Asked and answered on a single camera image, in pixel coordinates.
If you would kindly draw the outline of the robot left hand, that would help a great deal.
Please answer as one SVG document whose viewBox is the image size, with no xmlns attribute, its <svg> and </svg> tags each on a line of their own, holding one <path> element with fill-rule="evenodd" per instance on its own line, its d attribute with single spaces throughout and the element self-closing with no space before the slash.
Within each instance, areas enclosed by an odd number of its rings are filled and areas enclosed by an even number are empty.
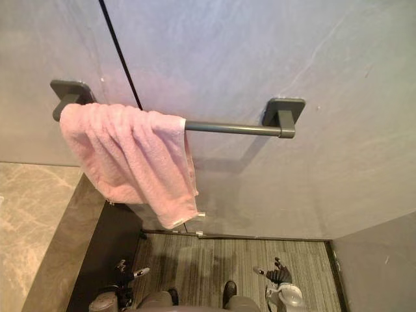
<svg viewBox="0 0 416 312">
<path fill-rule="evenodd" d="M 125 287 L 131 281 L 139 277 L 145 276 L 146 274 L 150 272 L 149 267 L 145 267 L 136 271 L 132 271 L 129 264 L 130 262 L 128 260 L 121 259 L 115 267 L 116 285 L 119 287 Z"/>
</svg>

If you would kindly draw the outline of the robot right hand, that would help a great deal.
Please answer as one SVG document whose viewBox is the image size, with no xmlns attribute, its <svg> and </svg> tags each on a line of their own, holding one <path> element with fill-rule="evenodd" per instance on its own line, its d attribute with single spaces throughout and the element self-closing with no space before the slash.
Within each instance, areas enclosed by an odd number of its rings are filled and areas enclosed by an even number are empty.
<svg viewBox="0 0 416 312">
<path fill-rule="evenodd" d="M 266 279 L 271 281 L 276 285 L 280 285 L 282 283 L 292 283 L 293 278 L 292 274 L 290 273 L 289 269 L 281 262 L 279 257 L 274 258 L 274 270 L 263 270 L 258 266 L 253 267 L 253 271 L 256 274 L 264 276 Z"/>
</svg>

